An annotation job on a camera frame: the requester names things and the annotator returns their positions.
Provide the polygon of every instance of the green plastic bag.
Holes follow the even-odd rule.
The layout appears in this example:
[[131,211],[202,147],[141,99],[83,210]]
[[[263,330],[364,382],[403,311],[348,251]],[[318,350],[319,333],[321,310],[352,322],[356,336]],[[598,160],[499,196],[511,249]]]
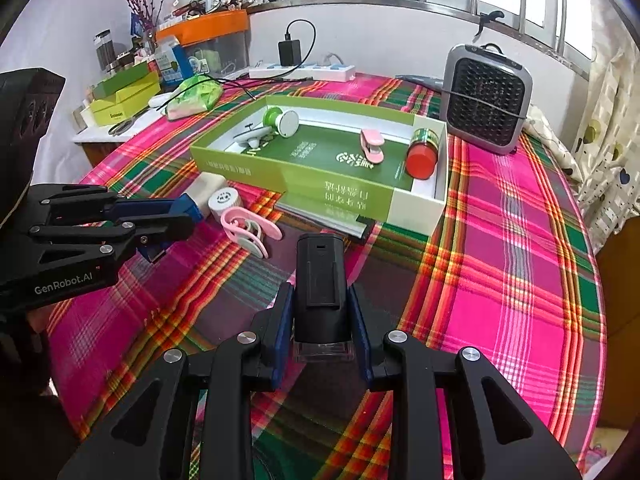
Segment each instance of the green plastic bag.
[[172,93],[172,96],[177,97],[166,106],[166,118],[175,121],[209,112],[213,110],[222,92],[223,89],[219,83],[202,74],[185,79]]

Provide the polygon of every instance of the plaid tablecloth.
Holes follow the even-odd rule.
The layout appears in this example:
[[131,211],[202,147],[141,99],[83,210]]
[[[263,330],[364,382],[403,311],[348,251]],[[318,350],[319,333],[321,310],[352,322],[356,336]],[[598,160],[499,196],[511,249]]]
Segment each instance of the plaid tablecloth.
[[[440,104],[427,89],[369,75],[346,84],[255,91],[262,92],[425,115]],[[209,114],[158,121],[83,182],[127,196],[180,195],[198,174],[190,144],[247,99],[234,89]],[[431,348],[481,349],[581,465],[602,398],[605,321],[577,207],[561,171],[529,137],[521,137],[515,155],[492,155],[453,136],[449,150],[449,197],[433,237],[377,224],[366,244],[348,245],[348,280],[358,279],[398,328]],[[274,211],[274,193],[237,188],[245,205],[284,232],[271,244],[269,260],[249,256],[210,219],[158,264],[136,256],[117,286],[55,309],[49,326],[54,382],[82,437],[164,350],[214,348],[245,330],[273,301],[279,283],[294,278],[296,241],[312,228]],[[366,392],[355,364],[290,364],[281,390],[253,397],[257,478],[384,478],[391,400],[392,394]],[[198,420],[203,410],[204,399]],[[448,439],[443,442],[450,476]],[[192,476],[198,457],[196,432]]]

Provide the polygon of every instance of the book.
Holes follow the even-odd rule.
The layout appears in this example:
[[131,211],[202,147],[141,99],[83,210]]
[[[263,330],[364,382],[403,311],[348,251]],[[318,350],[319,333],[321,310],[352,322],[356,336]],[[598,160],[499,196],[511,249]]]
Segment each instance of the book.
[[404,170],[407,148],[401,142],[386,140],[382,146],[385,160],[381,164],[371,164],[362,153],[358,134],[300,124],[292,137],[267,135],[257,148],[247,148],[243,154],[292,162],[411,191],[414,180]]
[[366,219],[357,213],[291,193],[285,193],[280,197],[275,208],[359,239],[367,237],[370,227],[374,224],[373,220]]

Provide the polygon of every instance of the cardboard box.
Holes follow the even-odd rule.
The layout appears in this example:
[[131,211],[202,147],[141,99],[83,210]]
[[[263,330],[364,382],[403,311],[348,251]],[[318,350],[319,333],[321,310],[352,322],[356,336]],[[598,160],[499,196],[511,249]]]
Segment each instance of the cardboard box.
[[142,110],[148,105],[149,99],[159,91],[158,73],[150,72],[113,95],[105,99],[96,99],[89,108],[98,126],[117,124]]
[[93,90],[94,99],[105,99],[115,94],[118,90],[139,81],[149,73],[147,63],[139,63],[135,66],[118,72],[113,77],[98,83]]
[[[438,167],[429,180],[413,180],[407,190],[353,176],[351,170],[351,174],[340,174],[242,153],[246,150],[233,142],[233,136],[246,131],[249,123],[253,124],[252,128],[261,126],[266,109],[273,106],[295,110],[301,124],[333,124],[345,135],[354,136],[362,128],[373,128],[379,130],[386,140],[401,142],[407,147],[415,130],[430,128],[440,133]],[[191,155],[200,171],[219,173],[230,180],[276,192],[306,196],[427,236],[433,234],[447,201],[449,155],[446,123],[389,108],[270,95],[243,106],[206,131],[191,145]]]

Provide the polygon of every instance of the red canister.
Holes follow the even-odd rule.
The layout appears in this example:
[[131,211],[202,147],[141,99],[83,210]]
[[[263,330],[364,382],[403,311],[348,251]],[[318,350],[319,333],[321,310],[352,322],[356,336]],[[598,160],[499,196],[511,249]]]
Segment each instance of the red canister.
[[428,128],[414,132],[406,154],[406,172],[418,180],[427,180],[438,165],[440,136]]

